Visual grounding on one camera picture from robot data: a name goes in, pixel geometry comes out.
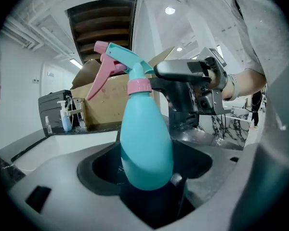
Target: bottle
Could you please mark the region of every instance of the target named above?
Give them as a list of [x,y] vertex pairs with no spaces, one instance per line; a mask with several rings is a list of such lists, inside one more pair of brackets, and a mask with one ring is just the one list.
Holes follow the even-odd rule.
[[48,116],[45,117],[45,123],[46,123],[46,128],[47,128],[48,134],[49,135],[53,134],[53,130],[52,130],[52,127],[50,126]]
[[129,182],[141,190],[164,186],[172,176],[172,142],[145,74],[153,68],[130,50],[97,41],[94,51],[102,54],[102,65],[86,97],[90,100],[107,78],[124,70],[129,74],[128,100],[121,126],[121,160]]
[[61,104],[62,109],[60,110],[61,121],[63,125],[64,131],[72,130],[72,125],[69,117],[66,115],[66,102],[65,101],[58,101],[57,103]]

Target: pink bottle cap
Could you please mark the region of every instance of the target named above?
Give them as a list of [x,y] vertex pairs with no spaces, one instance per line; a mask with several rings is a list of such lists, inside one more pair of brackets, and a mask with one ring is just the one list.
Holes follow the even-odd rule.
[[133,79],[127,83],[127,94],[130,95],[135,92],[152,91],[150,81],[144,79]]

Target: cardboard box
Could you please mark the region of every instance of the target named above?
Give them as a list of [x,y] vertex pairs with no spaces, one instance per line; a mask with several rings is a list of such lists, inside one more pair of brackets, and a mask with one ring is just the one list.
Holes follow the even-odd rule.
[[[155,66],[163,61],[173,50],[169,48],[158,56],[154,57],[149,64]],[[100,69],[100,64],[95,61],[88,61],[77,73],[72,81],[73,98],[86,98],[92,83]],[[87,127],[92,125],[122,121],[124,109],[129,99],[127,94],[127,83],[129,75],[119,75],[108,78],[103,88],[90,100],[85,101],[84,121]],[[154,91],[151,96],[159,107],[159,93]]]

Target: white shirt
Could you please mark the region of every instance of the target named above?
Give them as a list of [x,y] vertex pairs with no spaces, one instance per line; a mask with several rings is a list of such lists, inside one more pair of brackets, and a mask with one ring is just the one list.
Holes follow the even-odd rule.
[[[274,0],[235,0],[232,13],[245,51],[244,67],[265,75],[268,87],[289,63],[289,25]],[[268,100],[264,133],[277,128],[276,115]]]

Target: floor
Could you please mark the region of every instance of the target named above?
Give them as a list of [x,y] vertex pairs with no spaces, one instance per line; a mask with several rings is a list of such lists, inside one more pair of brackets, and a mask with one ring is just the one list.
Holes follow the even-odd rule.
[[263,125],[264,125],[264,120],[265,120],[265,108],[261,108],[261,110],[258,112],[259,114],[259,123],[258,123],[258,129],[253,130],[249,129],[249,135],[247,137],[247,140],[245,142],[245,146],[248,144],[253,144],[253,143],[258,143],[260,141],[262,132],[263,132]]

